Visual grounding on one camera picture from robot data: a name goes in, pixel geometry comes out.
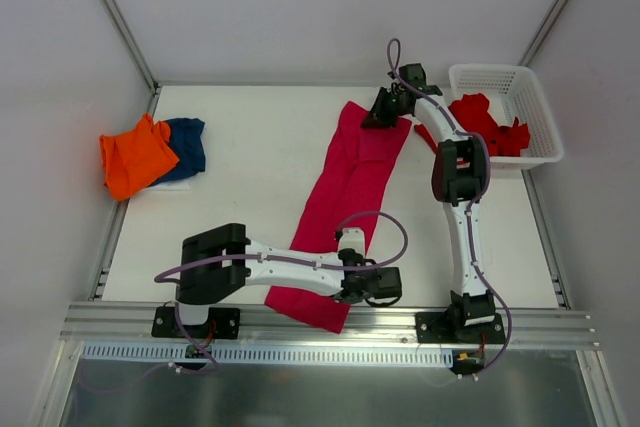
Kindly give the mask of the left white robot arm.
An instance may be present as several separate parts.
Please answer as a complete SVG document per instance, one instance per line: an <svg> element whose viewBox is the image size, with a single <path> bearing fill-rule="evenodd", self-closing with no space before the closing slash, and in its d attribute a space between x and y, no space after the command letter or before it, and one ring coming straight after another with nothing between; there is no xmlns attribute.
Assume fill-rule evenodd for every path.
<svg viewBox="0 0 640 427"><path fill-rule="evenodd" d="M400 271L365 257L362 229L337 232L337 250L309 253L278 249L246 236L230 223L182 242L174 325L188 337L208 328L211 306L249 286L284 287L317 294L338 305L394 305L402 296Z"/></svg>

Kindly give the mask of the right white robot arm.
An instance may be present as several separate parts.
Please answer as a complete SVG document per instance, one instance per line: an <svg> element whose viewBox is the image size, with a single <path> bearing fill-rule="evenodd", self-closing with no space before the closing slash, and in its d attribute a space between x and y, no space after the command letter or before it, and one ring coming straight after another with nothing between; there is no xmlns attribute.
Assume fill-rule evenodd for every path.
<svg viewBox="0 0 640 427"><path fill-rule="evenodd" d="M442 203L449 225L455 288L446 311L427 330L470 342L496 315L494 294L485 274L480 201L489 186L490 168L484 141L467 132L443 104L443 94L427 83L419 63L393 67L392 84L379 90L361 127L390 129L411 116L436 143L431 187Z"/></svg>

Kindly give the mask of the magenta t shirt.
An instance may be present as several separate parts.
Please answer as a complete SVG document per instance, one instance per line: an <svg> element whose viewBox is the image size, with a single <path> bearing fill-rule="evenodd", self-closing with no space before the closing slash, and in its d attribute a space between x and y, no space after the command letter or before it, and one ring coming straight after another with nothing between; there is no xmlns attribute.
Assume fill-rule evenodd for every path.
<svg viewBox="0 0 640 427"><path fill-rule="evenodd" d="M353 214L378 211L387 183L412 127L400 119L391 129L362 129L368 112L349 101L328 146L323 170L298 223L290 248L311 253L337 250L335 231ZM272 287L265 305L291 319L339 334L350 306L305 290Z"/></svg>

